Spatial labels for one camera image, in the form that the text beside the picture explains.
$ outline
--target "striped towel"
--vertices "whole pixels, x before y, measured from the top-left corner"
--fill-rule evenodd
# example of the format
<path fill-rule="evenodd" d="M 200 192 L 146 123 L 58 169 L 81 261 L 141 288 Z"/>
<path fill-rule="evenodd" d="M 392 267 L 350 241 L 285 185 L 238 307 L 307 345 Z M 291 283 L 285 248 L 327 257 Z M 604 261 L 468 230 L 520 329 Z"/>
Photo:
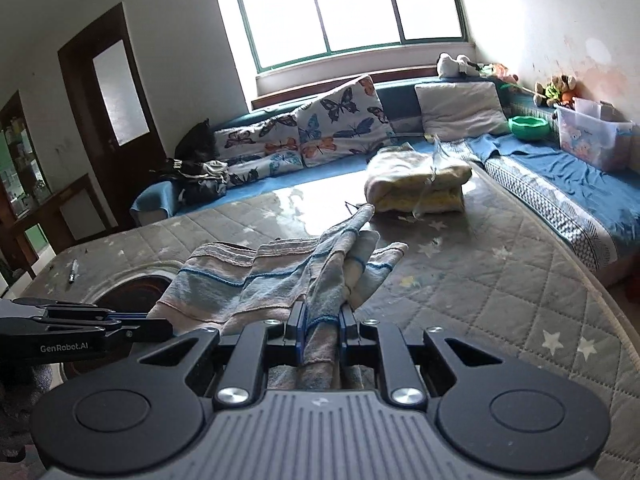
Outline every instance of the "striped towel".
<path fill-rule="evenodd" d="M 362 230 L 374 212 L 360 208 L 318 238 L 275 240 L 252 250 L 226 243 L 193 251 L 149 313 L 167 318 L 180 334 L 209 326 L 238 333 L 256 320 L 287 320 L 293 304 L 306 302 L 303 365 L 272 370 L 272 388 L 339 388 L 338 312 L 347 301 L 361 306 L 402 258 L 406 245 L 376 249 L 380 236 Z M 358 386 L 357 370 L 346 374 Z"/>

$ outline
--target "white pillow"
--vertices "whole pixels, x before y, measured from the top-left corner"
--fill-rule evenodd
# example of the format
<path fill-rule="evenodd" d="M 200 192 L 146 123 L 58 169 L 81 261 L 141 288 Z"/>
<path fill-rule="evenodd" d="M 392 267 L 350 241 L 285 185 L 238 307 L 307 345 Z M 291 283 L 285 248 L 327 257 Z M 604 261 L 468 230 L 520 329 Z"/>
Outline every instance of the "white pillow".
<path fill-rule="evenodd" d="M 422 127 L 440 140 L 507 134 L 509 123 L 492 82 L 430 83 L 415 86 Z"/>

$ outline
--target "green bowl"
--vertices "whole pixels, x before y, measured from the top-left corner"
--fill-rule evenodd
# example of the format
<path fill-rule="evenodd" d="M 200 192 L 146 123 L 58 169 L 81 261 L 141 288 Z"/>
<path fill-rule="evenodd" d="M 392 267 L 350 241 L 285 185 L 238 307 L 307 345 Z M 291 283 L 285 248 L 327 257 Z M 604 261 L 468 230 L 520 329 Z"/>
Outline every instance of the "green bowl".
<path fill-rule="evenodd" d="M 549 121 L 539 117 L 517 116 L 509 119 L 511 133 L 520 140 L 546 139 L 551 127 Z"/>

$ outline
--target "window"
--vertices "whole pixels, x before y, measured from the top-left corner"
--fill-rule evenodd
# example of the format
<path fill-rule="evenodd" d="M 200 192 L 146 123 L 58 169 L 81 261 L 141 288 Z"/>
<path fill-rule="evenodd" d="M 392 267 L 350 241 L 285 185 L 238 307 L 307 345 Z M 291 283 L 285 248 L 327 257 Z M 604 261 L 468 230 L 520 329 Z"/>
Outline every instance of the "window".
<path fill-rule="evenodd" d="M 148 133 L 124 42 L 120 40 L 94 57 L 94 68 L 118 145 Z"/>
<path fill-rule="evenodd" d="M 465 41 L 458 0 L 238 0 L 259 72 L 341 52 Z"/>

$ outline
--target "butterfly pillow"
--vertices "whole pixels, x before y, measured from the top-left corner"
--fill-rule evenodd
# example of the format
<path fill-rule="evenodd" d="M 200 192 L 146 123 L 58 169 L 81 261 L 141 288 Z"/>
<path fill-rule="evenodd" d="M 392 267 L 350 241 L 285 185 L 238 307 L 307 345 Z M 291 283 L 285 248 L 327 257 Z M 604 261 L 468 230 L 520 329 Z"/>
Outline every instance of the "butterfly pillow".
<path fill-rule="evenodd" d="M 306 166 L 319 166 L 390 144 L 394 131 L 373 81 L 361 76 L 294 112 Z"/>
<path fill-rule="evenodd" d="M 240 162 L 229 167 L 228 187 L 243 186 L 268 176 L 277 176 L 303 168 L 298 152 L 280 151 L 271 155 Z"/>
<path fill-rule="evenodd" d="M 292 114 L 281 114 L 261 123 L 214 132 L 218 160 L 229 166 L 251 162 L 277 152 L 298 151 L 298 124 Z"/>

